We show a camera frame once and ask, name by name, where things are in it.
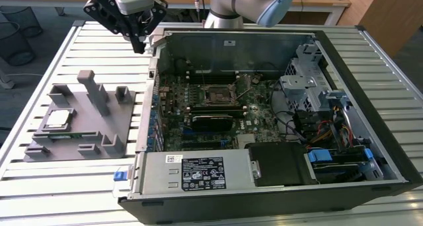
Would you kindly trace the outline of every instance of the slatted aluminum surface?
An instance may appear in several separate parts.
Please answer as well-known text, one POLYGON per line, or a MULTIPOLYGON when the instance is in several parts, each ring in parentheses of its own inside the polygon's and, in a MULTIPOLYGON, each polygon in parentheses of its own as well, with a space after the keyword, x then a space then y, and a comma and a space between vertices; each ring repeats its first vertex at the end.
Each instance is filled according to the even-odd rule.
MULTIPOLYGON (((161 27, 192 27, 169 23, 161 27)), ((245 28, 260 28, 246 25, 245 28)), ((417 170, 423 173, 423 102, 414 86, 386 59, 382 51, 353 27, 277 26, 277 29, 321 29, 369 97, 417 170)), ((96 22, 71 27, 63 44, 42 77, 33 96, 0 150, 0 225, 1 226, 138 226, 136 218, 117 205, 112 192, 113 172, 133 163, 144 82, 149 55, 137 55, 130 43, 108 32, 96 22), (94 71, 94 81, 105 90, 126 85, 136 91, 136 106, 129 130, 125 158, 112 160, 22 162, 25 146, 50 103, 51 84, 67 84, 82 91, 76 75, 94 71)), ((126 184, 118 189, 128 191, 126 184)), ((326 225, 423 225, 423 187, 392 197, 372 200, 352 210, 310 213, 193 225, 273 226, 326 225)))

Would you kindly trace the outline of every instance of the barcode sticker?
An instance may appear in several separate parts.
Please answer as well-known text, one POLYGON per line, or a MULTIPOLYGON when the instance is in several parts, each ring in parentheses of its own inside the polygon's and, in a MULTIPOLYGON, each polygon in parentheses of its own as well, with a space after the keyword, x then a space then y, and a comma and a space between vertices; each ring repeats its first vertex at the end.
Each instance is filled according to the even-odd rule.
POLYGON ((165 163, 181 163, 184 155, 165 155, 165 163))

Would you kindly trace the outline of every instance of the power supply label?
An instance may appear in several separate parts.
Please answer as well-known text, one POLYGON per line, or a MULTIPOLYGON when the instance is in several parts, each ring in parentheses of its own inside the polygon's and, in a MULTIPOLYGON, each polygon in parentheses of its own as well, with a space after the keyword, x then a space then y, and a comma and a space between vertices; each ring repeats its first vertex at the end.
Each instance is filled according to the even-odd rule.
POLYGON ((184 191, 225 189, 222 157, 182 159, 184 191))

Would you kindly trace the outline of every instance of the green circuit board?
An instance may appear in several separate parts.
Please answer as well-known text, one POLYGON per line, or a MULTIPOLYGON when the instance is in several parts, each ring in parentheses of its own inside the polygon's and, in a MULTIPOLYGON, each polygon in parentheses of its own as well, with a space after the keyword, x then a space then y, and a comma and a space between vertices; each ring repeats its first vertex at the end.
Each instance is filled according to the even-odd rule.
POLYGON ((164 116, 164 151, 198 150, 184 149, 184 143, 221 142, 221 149, 238 149, 242 143, 280 141, 277 123, 270 114, 268 97, 269 84, 274 81, 265 80, 252 83, 254 74, 244 74, 232 86, 228 85, 192 85, 181 77, 166 76, 160 81, 160 100, 164 116), (218 99, 213 90, 222 92, 218 99), (225 105, 222 102, 232 96, 232 103, 245 108, 242 118, 234 118, 232 129, 226 132, 194 133, 186 124, 189 116, 184 113, 186 107, 206 107, 225 105))

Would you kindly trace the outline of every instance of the wastebasket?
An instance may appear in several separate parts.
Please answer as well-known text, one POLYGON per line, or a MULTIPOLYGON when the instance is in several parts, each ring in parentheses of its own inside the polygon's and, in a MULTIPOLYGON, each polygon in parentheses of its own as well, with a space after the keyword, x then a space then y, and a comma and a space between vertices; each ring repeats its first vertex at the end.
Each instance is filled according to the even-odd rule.
POLYGON ((0 57, 11 66, 23 65, 34 58, 26 38, 18 31, 17 23, 0 22, 0 57))
POLYGON ((0 6, 0 13, 9 22, 18 24, 25 37, 34 37, 42 33, 42 28, 30 7, 0 6))

